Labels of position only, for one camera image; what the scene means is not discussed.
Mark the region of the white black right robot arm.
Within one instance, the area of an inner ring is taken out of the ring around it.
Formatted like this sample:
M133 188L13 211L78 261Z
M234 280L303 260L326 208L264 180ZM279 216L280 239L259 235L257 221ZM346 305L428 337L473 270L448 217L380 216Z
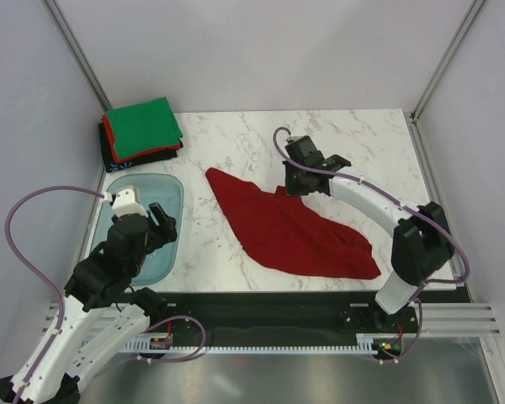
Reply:
M291 136L278 149L284 159L285 187L291 196L312 193L339 199L369 217L392 237L392 272L369 309L370 325L388 331L399 310L454 256L443 208L407 203L366 180L347 159L324 157L309 136Z

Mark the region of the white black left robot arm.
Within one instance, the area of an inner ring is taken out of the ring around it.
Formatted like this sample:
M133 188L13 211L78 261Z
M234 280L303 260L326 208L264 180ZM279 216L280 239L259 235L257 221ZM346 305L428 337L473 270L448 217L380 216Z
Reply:
M73 270L58 312L28 361L15 375L0 379L6 403L77 403L91 379L134 336L167 324L166 301L145 287L137 290L118 317L87 345L93 324L129 288L150 253L175 242L176 221L158 203L112 204L113 224Z

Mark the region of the dark red t shirt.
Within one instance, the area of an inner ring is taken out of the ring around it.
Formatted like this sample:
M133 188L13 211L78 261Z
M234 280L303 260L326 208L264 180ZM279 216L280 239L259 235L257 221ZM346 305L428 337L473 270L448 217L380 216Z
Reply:
M265 192L213 167L205 176L243 250L261 266L334 279L380 276L361 233L320 216L284 187Z

